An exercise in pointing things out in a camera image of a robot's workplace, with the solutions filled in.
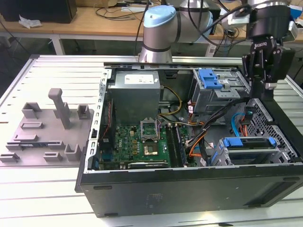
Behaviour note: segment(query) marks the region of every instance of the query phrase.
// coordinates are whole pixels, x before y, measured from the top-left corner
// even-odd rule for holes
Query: blue cable
[[[243,115],[244,116],[245,114],[244,113],[236,113],[234,116],[232,116],[232,130],[235,133],[236,137],[240,136],[240,134],[238,133],[238,130],[236,128],[236,122],[235,122],[235,118],[238,115]]]

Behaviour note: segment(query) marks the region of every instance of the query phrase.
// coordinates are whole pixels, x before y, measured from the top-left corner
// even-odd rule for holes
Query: red cable
[[[108,129],[109,129],[109,125],[110,125],[110,107],[111,107],[111,103],[108,103],[108,124],[107,124],[107,128],[105,130],[105,132],[103,133],[103,136],[101,139],[103,139],[103,137],[105,136],[105,134],[107,133]]]

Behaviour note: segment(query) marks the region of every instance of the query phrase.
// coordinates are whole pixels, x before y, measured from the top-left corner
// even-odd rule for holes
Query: blue drive bay latch
[[[218,81],[217,75],[211,69],[199,69],[198,72],[205,89],[221,89],[223,87]]]

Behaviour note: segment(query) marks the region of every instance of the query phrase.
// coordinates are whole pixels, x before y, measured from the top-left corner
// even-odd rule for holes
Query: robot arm
[[[285,79],[294,58],[295,51],[283,47],[283,42],[293,41],[298,35],[291,20],[289,1],[242,0],[242,9],[232,10],[220,19],[225,29],[247,25],[246,38],[252,41],[252,45],[242,62],[244,76],[251,86],[251,98],[272,100],[277,81]],[[143,49],[139,61],[172,62],[172,42],[195,42],[201,33],[209,35],[212,15],[208,5],[203,3],[199,21],[200,6],[201,0],[184,0],[178,13],[170,6],[148,10],[144,17]],[[194,27],[188,10],[202,32]]]
[[[273,90],[285,79],[295,51],[283,42],[295,40],[298,32],[291,21],[289,2],[248,0],[251,12],[244,17],[230,14],[222,20],[224,28],[247,24],[246,38],[252,41],[250,53],[242,57],[244,76],[251,86],[250,97],[272,100]]]
[[[193,43],[200,33],[190,20],[188,11],[200,30],[212,24],[213,16],[206,2],[203,2],[200,18],[201,0],[184,0],[179,11],[172,6],[156,6],[146,11],[144,16],[143,47],[140,62],[172,62],[171,43]]]

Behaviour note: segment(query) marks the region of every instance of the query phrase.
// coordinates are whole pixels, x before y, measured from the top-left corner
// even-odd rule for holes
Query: floor
[[[31,54],[55,54],[52,43],[48,39],[22,38],[21,44]],[[91,40],[63,40],[65,52],[68,55],[132,55],[134,42],[130,41],[91,41]],[[136,53],[141,49],[142,43],[137,45]],[[249,52],[249,46],[236,45],[228,53],[228,57],[241,57]],[[206,44],[173,44],[173,56],[204,56]],[[294,77],[298,69],[302,66],[303,51],[296,49],[296,57],[288,72],[290,77]],[[220,48],[216,57],[226,57],[228,50]],[[0,96],[13,81],[18,72],[22,69],[29,55],[16,42],[12,41],[11,47],[0,51]],[[295,80],[299,85],[303,83],[303,70]]]

